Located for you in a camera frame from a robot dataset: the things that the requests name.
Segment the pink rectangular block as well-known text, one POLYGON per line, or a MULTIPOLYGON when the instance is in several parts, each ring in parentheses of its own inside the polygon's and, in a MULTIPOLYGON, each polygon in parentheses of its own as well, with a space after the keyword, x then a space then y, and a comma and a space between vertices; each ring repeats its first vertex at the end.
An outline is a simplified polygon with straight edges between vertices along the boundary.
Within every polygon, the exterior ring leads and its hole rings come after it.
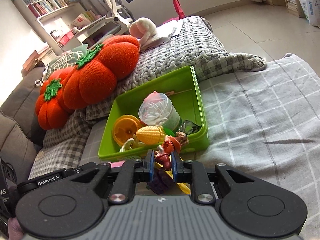
POLYGON ((116 168, 116 167, 122 167, 123 163, 125 163, 125 161, 116 161, 116 162, 108 162, 108 164, 111 165, 112 168, 116 168))

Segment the purple toy grapes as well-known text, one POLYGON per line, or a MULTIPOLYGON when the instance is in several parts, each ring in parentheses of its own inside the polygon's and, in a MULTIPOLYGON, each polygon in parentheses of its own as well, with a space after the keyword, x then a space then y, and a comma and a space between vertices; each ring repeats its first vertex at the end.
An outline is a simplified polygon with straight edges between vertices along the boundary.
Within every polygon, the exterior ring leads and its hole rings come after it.
POLYGON ((166 193, 169 189, 175 186, 175 182, 167 174, 165 170, 156 168, 153 174, 153 180, 147 182, 148 189, 157 195, 166 193))

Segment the red lobster toy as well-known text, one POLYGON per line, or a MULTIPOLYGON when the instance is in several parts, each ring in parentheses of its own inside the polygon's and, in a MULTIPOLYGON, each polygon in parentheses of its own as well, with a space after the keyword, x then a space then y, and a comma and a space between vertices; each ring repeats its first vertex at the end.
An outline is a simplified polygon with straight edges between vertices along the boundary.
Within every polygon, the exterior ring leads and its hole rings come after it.
POLYGON ((165 170, 171 169, 170 156, 172 152, 180 154, 181 148, 189 144, 188 136, 183 132, 176 132, 176 136, 166 135, 161 145, 155 151, 155 161, 165 170))

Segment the amber rubber octopus toy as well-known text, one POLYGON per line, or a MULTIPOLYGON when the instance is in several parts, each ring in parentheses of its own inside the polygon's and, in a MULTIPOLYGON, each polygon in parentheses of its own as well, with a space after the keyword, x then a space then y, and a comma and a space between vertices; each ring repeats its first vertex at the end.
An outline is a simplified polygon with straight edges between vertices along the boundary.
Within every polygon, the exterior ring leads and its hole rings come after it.
POLYGON ((123 144, 123 146, 121 147, 119 152, 125 152, 134 148, 139 148, 139 147, 145 147, 146 144, 144 144, 143 142, 139 141, 136 137, 136 135, 134 134, 133 137, 127 139, 127 141, 125 141, 125 143, 123 144))

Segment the yellow toy corn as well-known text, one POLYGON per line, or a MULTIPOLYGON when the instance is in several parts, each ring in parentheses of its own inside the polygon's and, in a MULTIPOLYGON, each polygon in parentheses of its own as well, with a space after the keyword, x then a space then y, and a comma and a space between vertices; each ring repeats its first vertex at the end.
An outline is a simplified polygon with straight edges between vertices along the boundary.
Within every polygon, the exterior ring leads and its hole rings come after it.
POLYGON ((136 138, 146 145, 159 144, 165 136, 162 126, 144 126, 136 131, 136 138))

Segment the yellow toy pot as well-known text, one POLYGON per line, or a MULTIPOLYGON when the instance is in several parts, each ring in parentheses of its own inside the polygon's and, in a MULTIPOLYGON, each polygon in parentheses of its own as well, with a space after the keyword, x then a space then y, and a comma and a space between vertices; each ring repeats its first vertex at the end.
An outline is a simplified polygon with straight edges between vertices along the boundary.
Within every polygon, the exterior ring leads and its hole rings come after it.
POLYGON ((163 165, 156 163, 155 168, 158 169, 161 182, 169 189, 175 189, 183 194, 190 194, 190 185, 188 183, 177 183, 173 180, 172 170, 166 170, 163 165))

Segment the crumpled foil wrapper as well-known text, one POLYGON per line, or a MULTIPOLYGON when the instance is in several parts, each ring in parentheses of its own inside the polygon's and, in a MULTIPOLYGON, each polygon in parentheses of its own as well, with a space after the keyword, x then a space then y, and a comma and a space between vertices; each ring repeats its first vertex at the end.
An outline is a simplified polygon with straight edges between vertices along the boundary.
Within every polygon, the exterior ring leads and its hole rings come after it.
POLYGON ((199 126, 190 120, 184 120, 178 130, 186 135, 191 135, 199 132, 201 128, 202 126, 199 126))

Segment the grey checkered blanket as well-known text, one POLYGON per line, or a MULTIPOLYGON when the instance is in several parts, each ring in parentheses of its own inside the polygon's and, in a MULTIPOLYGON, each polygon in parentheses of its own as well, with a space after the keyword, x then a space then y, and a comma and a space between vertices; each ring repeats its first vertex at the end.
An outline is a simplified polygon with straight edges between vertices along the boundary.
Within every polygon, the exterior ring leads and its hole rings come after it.
POLYGON ((49 130, 37 154, 29 178, 80 164, 92 126, 109 116, 114 99, 129 90, 184 66, 193 66, 198 81, 233 72, 257 72, 266 68, 260 56, 230 53, 214 35, 210 22, 200 16, 182 20, 179 35, 141 53, 137 67, 106 100, 73 113, 61 129, 49 130))

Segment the orange yellow toy disc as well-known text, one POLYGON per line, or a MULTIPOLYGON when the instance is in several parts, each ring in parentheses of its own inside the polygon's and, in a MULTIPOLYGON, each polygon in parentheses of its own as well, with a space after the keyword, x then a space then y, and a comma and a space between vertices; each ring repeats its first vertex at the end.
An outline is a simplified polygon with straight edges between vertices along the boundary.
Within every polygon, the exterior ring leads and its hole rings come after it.
POLYGON ((123 146, 142 126, 137 117, 122 115, 113 124, 112 137, 119 146, 123 146))

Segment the clear cotton swab jar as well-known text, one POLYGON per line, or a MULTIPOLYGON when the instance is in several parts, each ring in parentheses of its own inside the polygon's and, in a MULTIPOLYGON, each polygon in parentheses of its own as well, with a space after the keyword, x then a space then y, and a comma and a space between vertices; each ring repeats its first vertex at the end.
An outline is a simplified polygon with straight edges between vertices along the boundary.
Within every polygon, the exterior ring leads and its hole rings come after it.
POLYGON ((147 103, 143 100, 138 116, 148 126, 160 125, 176 131, 181 123, 181 117, 173 106, 172 101, 162 93, 163 100, 157 103, 147 103))

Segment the grey sofa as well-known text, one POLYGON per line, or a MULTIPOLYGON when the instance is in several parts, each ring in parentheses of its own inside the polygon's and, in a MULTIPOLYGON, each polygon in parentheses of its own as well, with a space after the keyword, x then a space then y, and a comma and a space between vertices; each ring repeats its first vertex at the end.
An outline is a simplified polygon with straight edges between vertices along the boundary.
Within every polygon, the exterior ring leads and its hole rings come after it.
POLYGON ((41 87, 44 68, 34 68, 1 105, 1 159, 15 170, 17 181, 28 179, 44 135, 35 114, 35 103, 41 87))

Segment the green plastic storage box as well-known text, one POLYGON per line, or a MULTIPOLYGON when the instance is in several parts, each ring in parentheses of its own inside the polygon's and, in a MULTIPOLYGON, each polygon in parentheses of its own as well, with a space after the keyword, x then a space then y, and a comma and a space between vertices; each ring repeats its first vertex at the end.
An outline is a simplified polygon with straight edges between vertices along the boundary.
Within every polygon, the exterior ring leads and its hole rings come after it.
POLYGON ((124 115, 135 116, 147 125, 164 125, 173 132, 177 131, 184 121, 191 121, 200 129, 188 135, 189 144, 182 148, 181 152, 197 152, 209 146, 204 106, 192 66, 185 66, 158 77, 114 100, 98 150, 101 160, 119 161, 146 156, 147 147, 121 152, 121 146, 114 140, 114 124, 124 115))

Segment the red chair back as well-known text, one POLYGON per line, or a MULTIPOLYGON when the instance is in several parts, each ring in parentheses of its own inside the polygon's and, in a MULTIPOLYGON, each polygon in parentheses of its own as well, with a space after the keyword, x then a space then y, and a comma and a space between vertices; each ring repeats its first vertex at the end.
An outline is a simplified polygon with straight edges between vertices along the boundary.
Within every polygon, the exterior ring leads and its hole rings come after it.
POLYGON ((179 19, 185 18, 185 13, 181 7, 179 0, 172 0, 173 6, 175 8, 176 13, 178 14, 179 19))

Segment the white office chair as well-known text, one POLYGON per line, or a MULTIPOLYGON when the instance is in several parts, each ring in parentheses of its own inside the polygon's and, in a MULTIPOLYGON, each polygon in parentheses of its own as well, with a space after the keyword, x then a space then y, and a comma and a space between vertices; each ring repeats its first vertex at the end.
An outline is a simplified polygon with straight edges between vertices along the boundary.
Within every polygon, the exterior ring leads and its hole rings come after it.
POLYGON ((121 0, 103 0, 108 7, 106 16, 106 23, 113 23, 116 25, 107 34, 123 35, 129 32, 129 27, 135 21, 132 12, 123 5, 121 0))

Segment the white bookshelf with books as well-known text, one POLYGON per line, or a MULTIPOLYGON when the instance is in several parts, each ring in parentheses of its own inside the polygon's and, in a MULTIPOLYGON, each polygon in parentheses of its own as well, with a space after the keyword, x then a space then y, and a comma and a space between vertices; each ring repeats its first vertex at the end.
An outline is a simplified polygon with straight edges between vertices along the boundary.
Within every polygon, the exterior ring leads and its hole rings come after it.
POLYGON ((123 33, 103 0, 11 0, 56 55, 123 33))

